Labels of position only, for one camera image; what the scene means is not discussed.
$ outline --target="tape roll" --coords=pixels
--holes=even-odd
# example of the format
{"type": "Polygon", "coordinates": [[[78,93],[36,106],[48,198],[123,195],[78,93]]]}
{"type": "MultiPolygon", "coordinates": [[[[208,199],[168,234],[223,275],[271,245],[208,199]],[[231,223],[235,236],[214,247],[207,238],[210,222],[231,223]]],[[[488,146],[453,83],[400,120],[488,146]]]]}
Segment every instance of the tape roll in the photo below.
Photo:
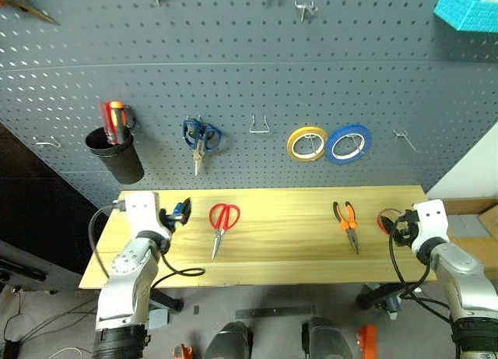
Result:
{"type": "Polygon", "coordinates": [[[287,139],[287,153],[299,162],[311,162],[320,158],[325,153],[325,142],[327,139],[327,132],[318,127],[302,127],[296,129],[287,139]],[[296,144],[300,139],[318,137],[321,140],[320,146],[313,152],[308,154],[300,154],[295,150],[296,144]]]}
{"type": "Polygon", "coordinates": [[[347,125],[335,131],[325,144],[325,155],[327,159],[334,164],[347,164],[361,158],[372,143],[372,135],[370,131],[359,124],[347,125]],[[353,142],[356,143],[356,148],[349,154],[337,154],[335,147],[340,141],[345,138],[354,137],[353,142]]]}

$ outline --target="white wall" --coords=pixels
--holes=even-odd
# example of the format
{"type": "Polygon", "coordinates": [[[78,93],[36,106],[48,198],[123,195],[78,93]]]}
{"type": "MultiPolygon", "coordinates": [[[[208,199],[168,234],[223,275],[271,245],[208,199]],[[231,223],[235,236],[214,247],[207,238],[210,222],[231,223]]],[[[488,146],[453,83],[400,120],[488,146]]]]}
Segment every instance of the white wall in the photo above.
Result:
{"type": "Polygon", "coordinates": [[[431,199],[498,196],[498,123],[427,192],[431,199]]]}

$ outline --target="blue tape roll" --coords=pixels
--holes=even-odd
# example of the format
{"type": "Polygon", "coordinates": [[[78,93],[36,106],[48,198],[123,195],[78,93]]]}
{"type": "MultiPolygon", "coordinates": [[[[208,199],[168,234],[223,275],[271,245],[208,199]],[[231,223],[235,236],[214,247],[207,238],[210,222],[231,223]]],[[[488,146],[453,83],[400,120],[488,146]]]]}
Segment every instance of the blue tape roll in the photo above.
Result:
{"type": "Polygon", "coordinates": [[[370,131],[359,124],[347,125],[335,131],[332,136],[330,136],[325,143],[325,156],[327,156],[328,161],[334,164],[347,164],[354,162],[361,158],[364,153],[370,148],[372,143],[372,135],[370,131]],[[346,136],[357,135],[355,140],[358,143],[359,150],[355,149],[352,153],[348,155],[338,155],[334,153],[334,147],[337,142],[346,136]]]}

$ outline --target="red scissors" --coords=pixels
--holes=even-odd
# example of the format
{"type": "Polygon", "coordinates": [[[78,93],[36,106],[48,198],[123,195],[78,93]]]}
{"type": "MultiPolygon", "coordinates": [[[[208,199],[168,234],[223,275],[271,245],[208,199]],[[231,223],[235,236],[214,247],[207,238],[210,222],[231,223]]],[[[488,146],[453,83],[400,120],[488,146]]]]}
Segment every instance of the red scissors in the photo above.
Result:
{"type": "Polygon", "coordinates": [[[221,244],[221,238],[229,229],[232,229],[233,226],[235,224],[237,224],[237,221],[239,221],[239,218],[240,218],[240,209],[235,205],[227,205],[225,203],[217,203],[213,207],[211,207],[211,210],[209,211],[209,222],[211,224],[211,227],[214,228],[215,235],[216,235],[215,244],[212,248],[211,260],[213,260],[215,258],[216,253],[218,252],[219,245],[221,244]],[[216,222],[215,222],[213,217],[215,216],[214,215],[215,211],[218,208],[221,208],[221,211],[219,212],[218,218],[216,219],[216,222]],[[235,210],[237,217],[229,225],[231,209],[235,210]]]}

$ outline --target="blue foam block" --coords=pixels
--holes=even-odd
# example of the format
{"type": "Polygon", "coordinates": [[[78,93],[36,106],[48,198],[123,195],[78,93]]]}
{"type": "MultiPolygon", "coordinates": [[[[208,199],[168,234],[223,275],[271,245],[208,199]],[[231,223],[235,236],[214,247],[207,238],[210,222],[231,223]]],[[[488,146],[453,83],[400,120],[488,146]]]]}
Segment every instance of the blue foam block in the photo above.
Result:
{"type": "Polygon", "coordinates": [[[439,0],[434,13],[456,30],[498,32],[498,3],[439,0]]]}

